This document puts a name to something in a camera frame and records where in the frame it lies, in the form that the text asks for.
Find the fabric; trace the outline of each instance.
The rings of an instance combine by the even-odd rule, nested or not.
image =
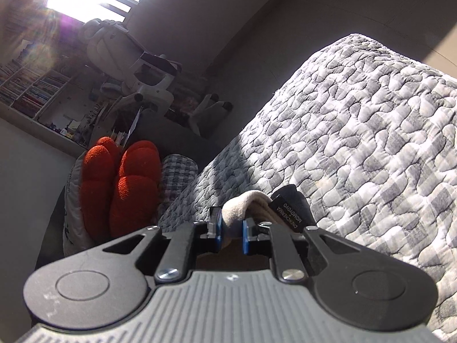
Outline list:
[[[228,200],[222,207],[222,233],[224,233],[222,247],[227,246],[232,238],[242,237],[243,219],[247,211],[256,223],[263,221],[278,223],[288,228],[270,209],[268,206],[270,202],[271,199],[266,194],[257,190],[247,191]]]
[[[161,175],[161,159],[154,143],[141,140],[125,151],[109,210],[111,237],[125,236],[151,224],[159,205]]]
[[[436,282],[429,328],[457,342],[457,80],[359,34],[313,54],[173,202],[164,231],[295,184],[318,226]]]
[[[170,154],[162,162],[161,203],[158,218],[198,175],[194,160],[180,154]]]
[[[86,231],[98,244],[110,238],[108,217],[119,154],[114,141],[102,137],[83,160],[79,202]]]
[[[85,153],[73,165],[65,184],[65,219],[63,221],[63,254],[70,256],[95,246],[84,227],[81,204],[79,203],[79,187],[81,186],[81,170]]]

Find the quilted blanket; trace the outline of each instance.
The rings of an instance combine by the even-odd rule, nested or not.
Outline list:
[[[425,270],[457,342],[457,80],[359,34],[313,54],[159,221],[295,184],[318,226]]]

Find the gray ribbed platform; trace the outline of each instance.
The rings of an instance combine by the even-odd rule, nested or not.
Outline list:
[[[425,327],[397,333],[352,328],[322,310],[308,290],[269,270],[196,271],[183,284],[158,288],[133,319],[104,332],[70,335],[37,326],[27,343],[433,343]]]

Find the metal screw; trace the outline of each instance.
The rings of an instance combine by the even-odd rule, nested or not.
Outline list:
[[[299,281],[305,277],[305,273],[299,269],[286,269],[281,274],[282,278],[286,281]]]
[[[157,277],[161,280],[172,280],[179,277],[179,271],[176,268],[166,268],[158,272]]]

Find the checkered pillow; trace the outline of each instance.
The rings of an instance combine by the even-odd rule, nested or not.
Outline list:
[[[180,154],[171,154],[162,162],[161,203],[158,218],[198,175],[194,160]]]

